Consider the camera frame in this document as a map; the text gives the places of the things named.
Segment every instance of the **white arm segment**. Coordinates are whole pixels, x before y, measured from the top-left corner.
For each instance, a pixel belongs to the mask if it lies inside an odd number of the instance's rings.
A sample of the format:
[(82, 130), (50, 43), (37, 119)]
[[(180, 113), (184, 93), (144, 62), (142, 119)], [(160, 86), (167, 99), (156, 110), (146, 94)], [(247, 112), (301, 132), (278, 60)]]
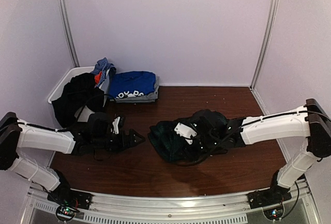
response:
[(22, 128), (17, 147), (31, 147), (70, 154), (75, 145), (71, 132), (54, 132), (19, 124)]
[(60, 181), (54, 170), (38, 165), (34, 159), (29, 158), (23, 152), (17, 151), (17, 153), (20, 157), (14, 161), (8, 169), (9, 171), (13, 171), (29, 181), (40, 184), (49, 191), (57, 188)]
[(261, 120), (257, 123), (243, 127), (240, 133), (246, 145), (254, 143), (279, 139), (285, 137), (308, 137), (310, 136), (309, 124), (305, 121), (308, 113), (299, 113), (299, 111), (306, 111), (307, 108), (299, 107), (297, 109), (287, 111), (296, 112), (291, 115), (283, 115), (279, 117), (268, 118), (267, 116), (247, 117), (243, 124), (250, 123), (255, 120)]
[(317, 160), (313, 153), (307, 151), (308, 140), (301, 146), (301, 149), (282, 167), (277, 175), (277, 185), (283, 188), (291, 188), (295, 181), (301, 177)]

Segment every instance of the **black mounting base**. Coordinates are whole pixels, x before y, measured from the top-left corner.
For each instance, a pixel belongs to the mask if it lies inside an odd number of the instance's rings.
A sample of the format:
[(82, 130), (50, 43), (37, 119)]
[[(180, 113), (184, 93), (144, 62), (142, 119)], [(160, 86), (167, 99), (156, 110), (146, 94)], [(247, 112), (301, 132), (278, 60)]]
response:
[(247, 194), (249, 206), (251, 209), (258, 207), (267, 207), (273, 204), (279, 204), (292, 198), (289, 192), (276, 192), (272, 189), (258, 190)]
[[(72, 195), (72, 198), (75, 200), (67, 204), (69, 207), (76, 208), (76, 204), (77, 204), (76, 199), (77, 199), (77, 202), (78, 202), (77, 208), (81, 208), (83, 210), (89, 209), (89, 205), (91, 204), (91, 199), (92, 199), (92, 195), (90, 193), (85, 193), (85, 192), (76, 191), (76, 190), (71, 190), (70, 193)], [(57, 200), (57, 199), (54, 199), (54, 197), (51, 197), (50, 195), (48, 195), (47, 200), (49, 200), (51, 202), (56, 202), (55, 200)]]

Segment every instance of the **ventilation grille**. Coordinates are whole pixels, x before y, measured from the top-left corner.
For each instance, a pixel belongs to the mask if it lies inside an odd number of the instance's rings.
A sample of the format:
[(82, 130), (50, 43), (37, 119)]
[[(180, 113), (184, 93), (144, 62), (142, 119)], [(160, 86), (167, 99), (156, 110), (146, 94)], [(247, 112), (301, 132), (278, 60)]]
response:
[(188, 221), (160, 221), (160, 222), (148, 222), (148, 221), (127, 221), (127, 220), (116, 220), (114, 218), (108, 218), (105, 216), (97, 216), (92, 215), (89, 213), (85, 213), (84, 221), (87, 223), (93, 223), (93, 224), (246, 224), (247, 222), (247, 216), (246, 214), (236, 215), (233, 217), (222, 217), (217, 218), (214, 220), (197, 220), (194, 222), (188, 222)]
[(56, 207), (54, 205), (47, 204), (44, 202), (39, 202), (39, 201), (36, 201), (35, 208), (37, 208), (39, 210), (43, 210), (48, 213), (55, 213), (55, 211), (56, 211)]

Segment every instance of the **stack of folded clothes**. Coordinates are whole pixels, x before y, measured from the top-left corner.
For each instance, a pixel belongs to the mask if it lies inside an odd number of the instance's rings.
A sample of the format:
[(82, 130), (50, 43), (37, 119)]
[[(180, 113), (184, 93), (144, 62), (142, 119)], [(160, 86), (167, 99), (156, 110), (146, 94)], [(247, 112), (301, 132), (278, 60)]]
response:
[(114, 97), (116, 102), (153, 102), (158, 99), (159, 85), (159, 77), (152, 72), (124, 72), (115, 74), (111, 79), (109, 95)]

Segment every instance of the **wood grain surface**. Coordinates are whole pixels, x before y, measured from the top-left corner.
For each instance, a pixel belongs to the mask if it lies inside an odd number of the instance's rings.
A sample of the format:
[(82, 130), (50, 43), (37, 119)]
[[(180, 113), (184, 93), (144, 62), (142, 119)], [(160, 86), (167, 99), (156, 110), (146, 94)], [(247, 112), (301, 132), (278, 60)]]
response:
[[(124, 129), (147, 137), (149, 126), (162, 120), (191, 116), (211, 109), (227, 118), (258, 116), (262, 112), (245, 87), (161, 87), (155, 103), (108, 104), (107, 112), (126, 116)], [(80, 157), (56, 153), (52, 168), (62, 171), (72, 188), (137, 197), (218, 195), (268, 187), (273, 173), (284, 164), (275, 140), (230, 150), (194, 167), (163, 161), (148, 141), (116, 154), (97, 152)]]

